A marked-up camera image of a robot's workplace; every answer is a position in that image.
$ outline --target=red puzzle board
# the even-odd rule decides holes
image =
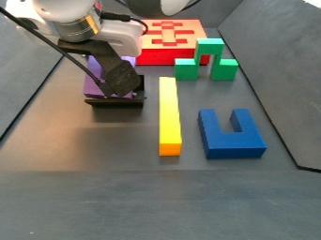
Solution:
[[[136,65],[174,65],[175,58],[192,58],[196,39],[207,38],[199,20],[143,20],[148,33],[141,36],[141,54]],[[210,56],[200,58],[206,65]]]

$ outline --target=toy block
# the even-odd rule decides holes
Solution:
[[[123,60],[129,61],[131,65],[135,67],[135,57],[123,56]],[[100,67],[99,63],[96,62],[92,56],[88,57],[88,70],[93,73],[93,75],[103,80],[103,68]],[[104,94],[99,87],[96,86],[91,76],[85,76],[85,82],[83,87],[83,93],[87,98],[104,98]],[[121,98],[132,99],[132,92],[128,92]]]
[[[174,65],[175,58],[192,58],[196,39],[206,38],[199,20],[143,20],[148,32],[141,36],[141,54],[136,65]],[[202,55],[200,65],[210,62]]]
[[[196,80],[199,65],[194,59],[175,59],[174,74],[180,80]]]
[[[238,63],[234,59],[216,60],[211,65],[210,78],[212,80],[232,80],[235,78],[236,69]]]
[[[174,78],[159,78],[159,156],[180,156],[182,134]]]
[[[220,130],[214,109],[198,114],[203,148],[207,159],[260,158],[267,146],[247,109],[234,109],[230,115],[232,133]]]
[[[178,80],[192,79],[198,77],[199,59],[203,54],[212,55],[210,68],[210,78],[212,80],[232,80],[238,69],[235,59],[220,59],[223,53],[224,41],[222,38],[196,39],[195,55],[192,59],[175,59],[174,76]]]
[[[199,63],[200,56],[204,54],[216,55],[220,57],[224,48],[222,38],[199,38],[196,39],[195,62]]]

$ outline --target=blue block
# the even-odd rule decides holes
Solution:
[[[247,109],[234,109],[230,115],[234,132],[220,130],[214,109],[202,109],[198,126],[207,159],[260,158],[266,143]]]

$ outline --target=yellow block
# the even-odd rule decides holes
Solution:
[[[175,78],[159,78],[159,156],[179,156],[180,120]]]

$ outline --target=gray wall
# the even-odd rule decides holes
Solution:
[[[297,165],[321,170],[321,9],[246,0],[218,29]]]
[[[176,14],[174,19],[199,19],[204,27],[216,27],[243,0],[202,0],[194,7]],[[104,10],[131,12],[112,0],[103,0]]]
[[[0,16],[0,139],[54,67],[60,53],[32,44]]]

